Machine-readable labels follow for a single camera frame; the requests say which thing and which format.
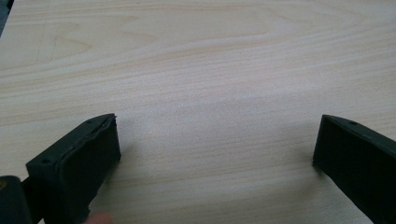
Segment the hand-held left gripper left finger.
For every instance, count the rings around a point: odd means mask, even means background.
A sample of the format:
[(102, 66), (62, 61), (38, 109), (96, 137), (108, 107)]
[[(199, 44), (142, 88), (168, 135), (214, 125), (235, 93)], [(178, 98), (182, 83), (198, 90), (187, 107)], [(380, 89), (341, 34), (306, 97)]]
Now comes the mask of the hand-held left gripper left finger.
[(26, 163), (33, 221), (81, 224), (107, 175), (120, 160), (116, 116), (82, 122)]

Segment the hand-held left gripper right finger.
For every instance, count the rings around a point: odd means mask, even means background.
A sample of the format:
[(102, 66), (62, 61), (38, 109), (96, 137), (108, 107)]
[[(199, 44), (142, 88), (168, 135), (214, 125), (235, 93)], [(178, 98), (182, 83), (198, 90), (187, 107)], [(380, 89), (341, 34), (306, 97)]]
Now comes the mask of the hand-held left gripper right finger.
[(396, 141), (358, 122), (324, 115), (313, 165), (374, 224), (396, 224)]

